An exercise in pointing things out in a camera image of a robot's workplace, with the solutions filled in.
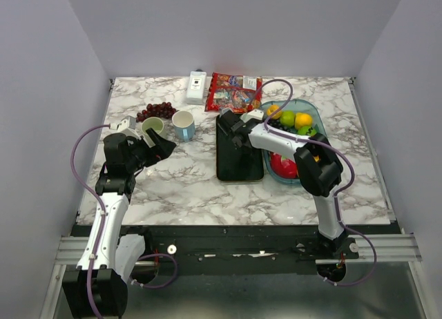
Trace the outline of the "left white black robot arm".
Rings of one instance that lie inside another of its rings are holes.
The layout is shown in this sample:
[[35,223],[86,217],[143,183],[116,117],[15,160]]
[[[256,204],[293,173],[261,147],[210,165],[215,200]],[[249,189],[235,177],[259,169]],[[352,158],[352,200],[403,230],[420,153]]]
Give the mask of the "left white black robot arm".
[[176,147],[152,128],[147,134],[152,144],[132,130],[103,140],[105,162],[95,187],[87,188],[97,200],[93,226],[75,270],[67,272],[62,282],[74,318],[121,318],[135,263],[152,255],[153,243],[143,235],[120,235],[136,173],[167,159]]

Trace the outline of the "light green large mug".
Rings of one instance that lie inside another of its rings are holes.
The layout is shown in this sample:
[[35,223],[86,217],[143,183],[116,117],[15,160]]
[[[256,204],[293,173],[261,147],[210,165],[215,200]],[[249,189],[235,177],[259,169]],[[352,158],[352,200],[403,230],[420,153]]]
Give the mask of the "light green large mug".
[[149,146],[154,145],[153,140],[149,137],[147,133],[147,130],[150,128],[152,128],[160,137],[166,139],[164,122],[159,117],[148,117],[142,122],[141,130],[143,137]]

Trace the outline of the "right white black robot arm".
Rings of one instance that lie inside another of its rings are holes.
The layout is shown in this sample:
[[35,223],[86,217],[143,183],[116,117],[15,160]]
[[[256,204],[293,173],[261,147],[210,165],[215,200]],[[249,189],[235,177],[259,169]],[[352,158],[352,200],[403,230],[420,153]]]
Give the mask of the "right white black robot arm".
[[296,164],[300,183],[316,205],[318,251],[326,258],[340,253],[347,233],[335,191],[341,183],[343,165],[328,139],[320,133],[308,137],[278,130],[255,117],[244,122],[228,108],[220,113],[218,124],[238,148],[248,146],[277,153]]

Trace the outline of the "light blue hexagonal mug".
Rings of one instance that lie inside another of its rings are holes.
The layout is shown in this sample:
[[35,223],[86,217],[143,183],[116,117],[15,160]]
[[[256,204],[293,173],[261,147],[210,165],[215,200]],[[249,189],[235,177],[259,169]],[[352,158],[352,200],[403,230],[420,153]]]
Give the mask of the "light blue hexagonal mug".
[[177,111],[173,114],[171,121],[178,139],[184,142],[192,140],[195,135],[195,122],[189,111]]

